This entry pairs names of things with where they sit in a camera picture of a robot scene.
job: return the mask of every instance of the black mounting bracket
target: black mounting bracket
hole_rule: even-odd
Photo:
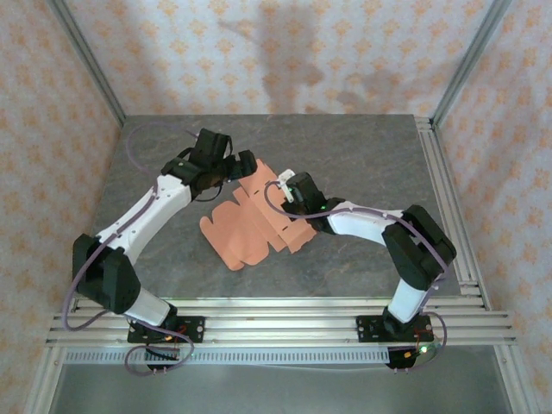
[[[404,331],[392,334],[384,326],[383,315],[361,315],[356,317],[356,333],[359,342],[433,342],[430,317],[418,315]]]
[[[192,342],[201,343],[204,341],[205,317],[176,316],[172,320],[175,332],[188,336]],[[131,323],[129,327],[129,343],[178,343],[185,342],[184,339],[161,334],[156,330],[148,329],[139,323]]]

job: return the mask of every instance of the floral wallpaper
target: floral wallpaper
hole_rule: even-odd
[[[22,412],[118,127],[44,0],[0,2],[0,401]]]
[[[512,2],[443,138],[497,309],[514,310],[539,405],[552,411],[552,9]]]
[[[431,116],[491,0],[69,0],[129,115]]]

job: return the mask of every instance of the gray stone table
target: gray stone table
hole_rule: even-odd
[[[155,173],[193,139],[184,129],[202,127],[231,135],[235,151],[251,149],[276,173],[310,173],[327,197],[381,209],[421,204],[438,218],[435,193],[413,116],[132,116],[122,130],[93,231],[113,223],[150,187],[152,179],[129,162],[125,140]],[[320,234],[295,254],[287,249],[259,265],[231,272],[199,230],[201,216],[234,200],[237,183],[211,203],[192,203],[174,216],[135,265],[142,284],[166,298],[390,297],[398,274],[386,249],[350,236]],[[439,295],[459,294],[453,274]]]

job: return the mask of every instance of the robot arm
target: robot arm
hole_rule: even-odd
[[[202,129],[195,147],[169,161],[129,211],[95,237],[81,235],[73,244],[73,277],[103,243],[110,242],[86,269],[77,292],[116,314],[173,329],[176,308],[141,287],[133,266],[152,237],[202,191],[256,171],[250,151],[236,158],[227,155],[229,148],[231,152],[228,135]]]
[[[428,212],[418,205],[407,210],[368,209],[340,198],[326,199],[306,172],[288,177],[289,174],[284,182],[280,180],[287,196],[287,201],[282,204],[284,211],[299,215],[334,211],[335,214],[307,219],[307,222],[325,233],[354,235],[387,247],[401,279],[384,311],[384,327],[392,335],[407,330],[443,269],[431,252],[414,240],[414,235],[403,224],[397,223],[396,218],[417,230],[446,266],[456,256],[451,241]]]

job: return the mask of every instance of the metal extrusion bar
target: metal extrusion bar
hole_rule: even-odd
[[[453,78],[450,80],[447,90],[441,98],[441,102],[437,105],[435,114],[432,118],[432,123],[434,125],[442,125],[445,116],[452,107],[458,93],[460,93],[462,86],[466,83],[469,74],[474,69],[475,65],[477,65],[480,56],[485,50],[485,46],[491,39],[492,34],[502,20],[510,3],[511,0],[494,0],[492,2],[464,58],[456,69]]]
[[[171,302],[181,315],[206,317],[204,342],[198,344],[198,348],[353,348],[365,346],[358,343],[355,317],[381,314],[388,299],[189,299]],[[79,301],[69,322],[82,323],[98,310],[89,301]],[[485,311],[480,298],[432,298],[427,310],[437,311],[444,318],[450,345],[497,345],[515,341],[508,313]],[[438,320],[432,317],[431,322],[436,335],[442,337]],[[79,332],[65,332],[60,318],[56,317],[47,343],[66,347],[121,347],[128,346],[127,332],[127,321],[113,314]],[[396,346],[397,343],[378,345]]]
[[[454,212],[453,218],[456,228],[456,235],[458,236],[459,244],[455,244],[458,250],[461,250],[464,262],[467,263],[468,275],[472,280],[476,280],[481,297],[485,303],[487,309],[491,309],[491,301],[489,300],[488,293],[485,288],[483,278],[481,276],[481,270],[477,259],[475,258],[475,249],[472,245],[471,238],[467,233],[467,225],[464,220],[463,212],[459,202],[458,193],[450,177],[450,166],[445,156],[444,149],[442,147],[441,130],[435,126],[435,132],[431,139],[427,141],[428,149],[430,149],[431,157],[435,159],[435,162],[439,166],[439,171],[442,172],[442,179],[447,183],[445,185],[446,191],[446,203],[450,206],[450,209]]]
[[[66,358],[65,348],[44,348],[34,383],[25,404],[25,414],[48,414]]]
[[[515,413],[540,412],[519,346],[496,345],[494,350],[512,411]]]
[[[97,63],[94,54],[82,32],[78,28],[69,7],[65,0],[47,0],[53,13],[58,17],[61,26],[66,31],[69,40],[71,41],[75,51],[86,66],[88,73],[91,75],[94,83],[105,98],[106,103],[110,107],[111,113],[122,128],[126,115],[122,109],[115,92],[111,89],[110,83],[102,71],[102,68]]]

